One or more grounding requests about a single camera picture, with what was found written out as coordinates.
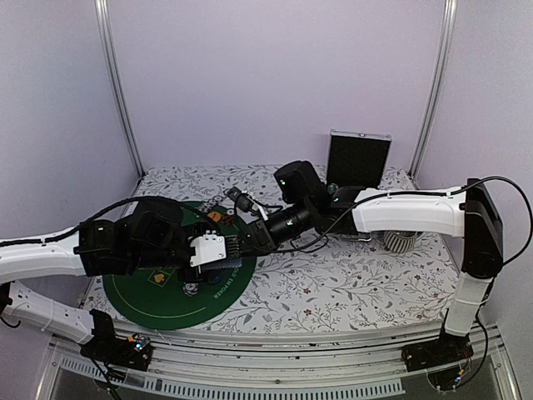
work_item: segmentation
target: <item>black mount bracket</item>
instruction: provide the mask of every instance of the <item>black mount bracket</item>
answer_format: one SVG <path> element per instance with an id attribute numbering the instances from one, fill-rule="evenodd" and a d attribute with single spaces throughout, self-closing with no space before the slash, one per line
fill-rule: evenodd
<path id="1" fill-rule="evenodd" d="M 473 355 L 468 335 L 450 335 L 444 332 L 444 324 L 437 339 L 410 344 L 401 350 L 401 358 L 405 361 L 408 372 L 456 363 Z"/>
<path id="2" fill-rule="evenodd" d="M 94 337 L 81 346 L 80 354 L 102 363 L 147 371 L 152 360 L 152 346 L 148 343 L 139 348 L 134 341 L 118 338 L 109 314 L 94 309 L 90 313 L 94 318 Z"/>
<path id="3" fill-rule="evenodd" d="M 468 179 L 471 185 L 478 179 Z M 461 271 L 474 278 L 495 278 L 503 268 L 503 224 L 485 185 L 466 192 L 465 244 Z"/>

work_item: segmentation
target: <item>green mat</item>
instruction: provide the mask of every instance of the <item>green mat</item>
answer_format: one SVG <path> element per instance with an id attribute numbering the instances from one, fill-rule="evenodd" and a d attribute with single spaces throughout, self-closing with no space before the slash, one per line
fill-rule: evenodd
<path id="1" fill-rule="evenodd" d="M 200 202 L 187 202 L 198 207 Z M 216 206 L 213 211 L 226 214 L 226 209 Z M 198 221 L 192 212 L 184 211 L 183 226 Z M 233 226 L 220 221 L 222 234 L 237 233 Z M 200 283 L 198 294 L 188 297 L 183 292 L 183 282 L 172 270 L 146 270 L 131 276 L 107 275 L 103 287 L 107 298 L 125 318 L 145 328 L 182 329 L 214 318 L 229 308 L 244 292 L 252 279 L 256 259 L 242 259 L 240 268 L 222 272 L 217 284 Z"/>

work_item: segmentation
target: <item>lavender wall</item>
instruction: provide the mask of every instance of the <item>lavender wall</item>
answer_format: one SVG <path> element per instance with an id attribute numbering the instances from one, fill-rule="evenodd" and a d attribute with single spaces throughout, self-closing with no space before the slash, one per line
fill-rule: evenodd
<path id="1" fill-rule="evenodd" d="M 500 174 L 533 200 L 533 2 L 459 2 L 446 80 L 418 178 L 422 188 Z M 489 183 L 501 211 L 508 258 L 528 233 L 526 209 L 504 183 Z M 454 243 L 457 254 L 460 244 Z M 500 327 L 523 398 L 533 398 L 532 251 L 496 279 L 489 317 Z"/>
<path id="2" fill-rule="evenodd" d="M 90 1 L 0 2 L 0 238 L 66 228 L 131 193 Z M 86 278 L 28 284 L 74 304 Z M 0 324 L 0 398 L 35 396 L 49 336 Z"/>
<path id="3" fill-rule="evenodd" d="M 330 128 L 390 133 L 408 167 L 444 2 L 110 2 L 148 167 L 324 163 Z"/>

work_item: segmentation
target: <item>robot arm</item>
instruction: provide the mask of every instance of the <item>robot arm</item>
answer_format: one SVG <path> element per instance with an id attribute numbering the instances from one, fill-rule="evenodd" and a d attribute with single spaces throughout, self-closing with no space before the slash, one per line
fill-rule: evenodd
<path id="1" fill-rule="evenodd" d="M 182 227 L 176 204 L 139 202 L 116 222 L 84 222 L 73 235 L 34 237 L 31 244 L 0 243 L 0 314 L 14 316 L 82 345 L 82 353 L 113 363 L 116 348 L 129 368 L 146 370 L 151 347 L 143 338 L 116 338 L 111 318 L 44 298 L 19 282 L 49 275 L 127 274 L 141 268 L 174 268 L 186 282 L 202 280 L 202 265 L 223 258 L 265 255 L 315 228 L 319 233 L 357 235 L 384 230 L 435 232 L 465 239 L 465 258 L 454 301 L 438 339 L 406 347 L 409 370 L 431 368 L 472 355 L 468 332 L 497 273 L 503 267 L 501 220 L 485 188 L 451 187 L 429 192 L 326 187 L 308 162 L 292 162 L 275 173 L 290 207 L 246 225 L 240 237 L 223 237 L 212 224 Z M 241 194 L 237 207 L 250 211 Z M 438 354 L 439 357 L 428 357 Z"/>
<path id="2" fill-rule="evenodd" d="M 441 335 L 405 347 L 402 357 L 412 371 L 473 355 L 468 333 L 504 265 L 501 219 L 482 183 L 469 179 L 465 188 L 407 192 L 325 187 L 308 162 L 287 164 L 275 177 L 292 205 L 247 225 L 245 242 L 259 254 L 278 251 L 310 228 L 322 234 L 412 231 L 463 237 L 464 260 Z"/>

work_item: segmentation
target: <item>floral tablecloth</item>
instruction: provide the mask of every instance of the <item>floral tablecloth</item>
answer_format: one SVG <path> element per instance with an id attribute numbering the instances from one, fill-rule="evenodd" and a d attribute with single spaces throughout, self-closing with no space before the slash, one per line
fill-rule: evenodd
<path id="1" fill-rule="evenodd" d="M 263 203 L 281 203 L 277 166 L 172 167 L 151 169 L 136 195 L 209 200 L 236 185 Z M 325 168 L 317 167 L 322 179 Z M 389 168 L 382 188 L 413 188 L 406 173 Z M 231 207 L 225 200 L 222 205 Z M 298 243 L 314 237 L 302 235 Z M 240 333 L 323 333 L 387 328 L 442 318 L 457 271 L 442 238 L 426 233 L 406 254 L 388 252 L 379 240 L 355 242 L 332 236 L 321 250 L 272 254 L 258 259 L 241 298 L 193 329 Z M 86 309 L 124 320 L 109 303 L 102 279 L 87 291 Z"/>

